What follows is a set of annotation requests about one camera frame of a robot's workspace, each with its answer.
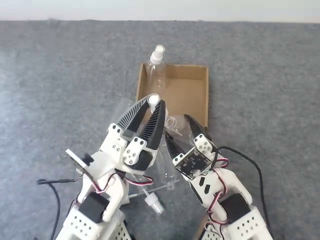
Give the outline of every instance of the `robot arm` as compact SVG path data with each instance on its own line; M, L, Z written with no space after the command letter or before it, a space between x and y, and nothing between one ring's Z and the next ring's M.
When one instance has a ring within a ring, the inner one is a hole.
M218 161L211 170L217 148L194 118L185 118L195 146L185 153L168 133L166 143L174 167L207 209L209 219L202 239L272 240L259 210L252 205L250 193L232 171L223 168L222 163L228 160L218 152Z
M116 228L126 229L124 215L119 211L129 191L126 173L144 175L154 164L164 129L166 106L160 100L142 131L137 133L148 108L147 96L119 121L111 123L99 151L93 155L80 159L67 149L66 153L83 173L83 184L57 240L116 239L113 238ZM127 232L123 234L124 239L130 239Z

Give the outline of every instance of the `open cardboard box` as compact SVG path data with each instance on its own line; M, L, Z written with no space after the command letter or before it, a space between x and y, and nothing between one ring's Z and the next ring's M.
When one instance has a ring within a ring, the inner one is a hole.
M166 88L160 93L169 115L188 114L208 127L209 69L198 65L167 64ZM136 101L153 94L148 85L146 64L140 67Z

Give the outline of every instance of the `bottle cap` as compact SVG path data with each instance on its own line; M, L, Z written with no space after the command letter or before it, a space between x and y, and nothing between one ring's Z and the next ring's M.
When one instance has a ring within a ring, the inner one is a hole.
M158 65L161 63L162 58L164 57L165 47L163 45L157 45L155 50L151 54L150 62L154 65Z
M154 192L150 193L150 195L148 195L144 201L155 211L157 215L160 215L165 211Z

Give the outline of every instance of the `gray carpet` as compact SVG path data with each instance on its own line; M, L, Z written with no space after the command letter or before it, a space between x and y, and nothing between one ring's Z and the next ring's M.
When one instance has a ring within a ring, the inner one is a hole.
M277 240L320 236L320 25L248 22L0 22L0 239L46 240L56 200L39 178L74 176L66 148L94 153L115 97L134 99L156 44L168 63L207 65L214 142L256 160ZM254 167L230 168L261 210ZM59 229L81 183L57 185ZM191 239L205 209L181 181L122 210L139 240Z

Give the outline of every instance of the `clear plastic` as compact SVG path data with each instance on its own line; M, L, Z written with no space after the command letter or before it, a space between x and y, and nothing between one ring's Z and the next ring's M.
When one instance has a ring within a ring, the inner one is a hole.
M154 165L157 168L162 183L166 185L168 190L174 190L176 188L178 172L172 163L164 135L161 137Z
M188 145L193 145L190 124L184 116L168 116L165 120L165 129L174 139Z
M155 94L160 94L166 89L166 65L163 61L164 51L162 45L157 45L146 66L148 86L151 92Z

